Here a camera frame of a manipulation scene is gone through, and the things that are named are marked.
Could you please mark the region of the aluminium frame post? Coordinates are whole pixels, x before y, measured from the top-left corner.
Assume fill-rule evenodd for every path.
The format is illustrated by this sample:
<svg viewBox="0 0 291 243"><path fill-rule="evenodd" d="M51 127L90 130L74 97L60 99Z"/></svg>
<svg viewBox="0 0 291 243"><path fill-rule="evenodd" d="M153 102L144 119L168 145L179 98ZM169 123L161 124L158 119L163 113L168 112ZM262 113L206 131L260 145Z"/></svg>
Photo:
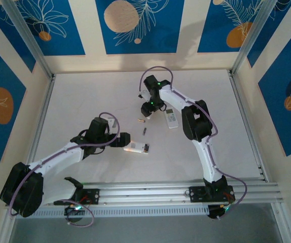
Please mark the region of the aluminium frame post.
<svg viewBox="0 0 291 243"><path fill-rule="evenodd" d="M291 0L264 0L231 69L235 75L246 60L252 68L291 7Z"/></svg>
<svg viewBox="0 0 291 243"><path fill-rule="evenodd" d="M0 217L0 243L9 243L16 218L3 209Z"/></svg>
<svg viewBox="0 0 291 243"><path fill-rule="evenodd" d="M285 203L272 202L271 207L283 243L291 243L291 216Z"/></svg>
<svg viewBox="0 0 291 243"><path fill-rule="evenodd" d="M51 68L44 58L42 50L40 49L38 43L36 42L33 34L31 33L15 3L12 0L1 0L1 3L10 20L14 24L17 32L20 34L21 38L25 42L25 45L33 55L34 59L40 65L42 71L47 76L47 78L50 81L53 81L55 74L51 71Z"/></svg>

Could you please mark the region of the aluminium table side rail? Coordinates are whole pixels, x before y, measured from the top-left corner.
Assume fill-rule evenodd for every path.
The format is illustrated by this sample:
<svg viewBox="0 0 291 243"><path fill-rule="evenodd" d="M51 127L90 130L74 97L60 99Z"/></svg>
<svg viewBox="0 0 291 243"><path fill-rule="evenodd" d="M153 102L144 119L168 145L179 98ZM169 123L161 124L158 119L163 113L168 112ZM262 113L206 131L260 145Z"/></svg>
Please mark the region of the aluminium table side rail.
<svg viewBox="0 0 291 243"><path fill-rule="evenodd" d="M41 137L41 134L42 134L42 129L43 129L43 125L44 125L44 122L45 122L46 114L47 114L47 111L48 111L49 103L50 103L50 100L51 100L52 92L53 92L53 89L54 89L55 80L56 80L56 74L53 74L51 79L50 79L50 82L48 84L47 92L46 92L46 95L45 95L45 98L44 98L44 102L43 102L43 105L42 105L42 108L41 108L41 111L40 111L40 116L39 116L39 119L38 119L37 127L36 127L36 130L35 130L35 133L34 133L34 137L33 137L31 146L30 146L29 151L28 151L27 159L25 161L26 165L29 164L29 163L34 162L34 158L35 158L35 155L36 155L36 152L37 152L37 148L38 148L38 144L39 144L39 141L40 141L40 137Z"/></svg>
<svg viewBox="0 0 291 243"><path fill-rule="evenodd" d="M241 117L246 129L251 149L255 157L256 164L258 166L260 173L262 174L262 177L264 178L264 181L270 182L269 172L265 168L263 157L260 152L260 147L257 142L257 137L255 135L255 130L253 124L250 121L250 110L243 89L240 85L240 82L238 81L237 78L235 78L235 75L232 73L231 70L228 70L228 76L241 113Z"/></svg>

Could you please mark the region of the black electronics box green light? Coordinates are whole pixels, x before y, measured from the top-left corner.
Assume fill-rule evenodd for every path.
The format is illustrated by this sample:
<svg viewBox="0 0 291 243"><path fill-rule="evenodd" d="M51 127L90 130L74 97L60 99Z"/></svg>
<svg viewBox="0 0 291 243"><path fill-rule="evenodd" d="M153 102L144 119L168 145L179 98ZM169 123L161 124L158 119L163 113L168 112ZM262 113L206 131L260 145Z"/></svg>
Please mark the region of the black electronics box green light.
<svg viewBox="0 0 291 243"><path fill-rule="evenodd" d="M82 216L85 215L85 210L82 206L69 206L64 209L64 216L67 222L77 223L82 220Z"/></svg>
<svg viewBox="0 0 291 243"><path fill-rule="evenodd" d="M208 217L211 219L221 218L226 211L229 209L230 205L209 205L209 215Z"/></svg>

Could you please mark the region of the white remote control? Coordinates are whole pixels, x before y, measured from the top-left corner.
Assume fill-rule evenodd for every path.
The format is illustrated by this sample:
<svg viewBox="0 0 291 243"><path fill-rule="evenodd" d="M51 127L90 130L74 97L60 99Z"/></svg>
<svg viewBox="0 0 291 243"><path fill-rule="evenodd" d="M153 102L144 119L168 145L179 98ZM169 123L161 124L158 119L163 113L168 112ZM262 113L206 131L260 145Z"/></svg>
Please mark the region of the white remote control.
<svg viewBox="0 0 291 243"><path fill-rule="evenodd" d="M167 107L165 110L167 125L170 129L178 128L178 120L172 107Z"/></svg>
<svg viewBox="0 0 291 243"><path fill-rule="evenodd" d="M127 146L123 147L124 151L128 151L128 152L135 152L135 153L142 153L142 154L147 154L147 153L143 153L144 149L148 149L148 148L144 148L144 144L146 143L140 143L140 142L130 142Z"/></svg>

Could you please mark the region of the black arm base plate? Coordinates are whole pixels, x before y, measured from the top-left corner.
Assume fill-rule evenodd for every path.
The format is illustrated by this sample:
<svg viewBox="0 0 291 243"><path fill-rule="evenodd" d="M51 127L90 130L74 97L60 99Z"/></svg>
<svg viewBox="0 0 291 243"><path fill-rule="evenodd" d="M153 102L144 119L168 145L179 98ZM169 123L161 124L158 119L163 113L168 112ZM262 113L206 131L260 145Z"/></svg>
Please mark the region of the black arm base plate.
<svg viewBox="0 0 291 243"><path fill-rule="evenodd" d="M190 200L193 203L233 203L235 195L233 187L227 186L225 189L214 189L209 191L205 186L189 187Z"/></svg>
<svg viewBox="0 0 291 243"><path fill-rule="evenodd" d="M61 199L71 200L83 205L97 205L99 201L99 192L99 189L81 189L76 190L71 196L63 196Z"/></svg>

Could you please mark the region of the aluminium mounting rail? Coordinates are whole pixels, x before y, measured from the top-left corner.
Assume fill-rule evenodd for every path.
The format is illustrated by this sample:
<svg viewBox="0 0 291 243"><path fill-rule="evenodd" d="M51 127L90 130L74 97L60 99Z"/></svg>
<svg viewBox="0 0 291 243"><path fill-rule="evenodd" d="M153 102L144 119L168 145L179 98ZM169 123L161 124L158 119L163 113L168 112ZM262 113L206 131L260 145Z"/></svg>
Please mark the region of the aluminium mounting rail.
<svg viewBox="0 0 291 243"><path fill-rule="evenodd" d="M284 202L278 184L263 180L247 180L243 183L230 180L235 199L242 204L281 203ZM171 206L190 205L188 189L191 186L203 186L203 180L167 181L167 182L123 182L123 183L84 183L84 188L99 189L98 206Z"/></svg>

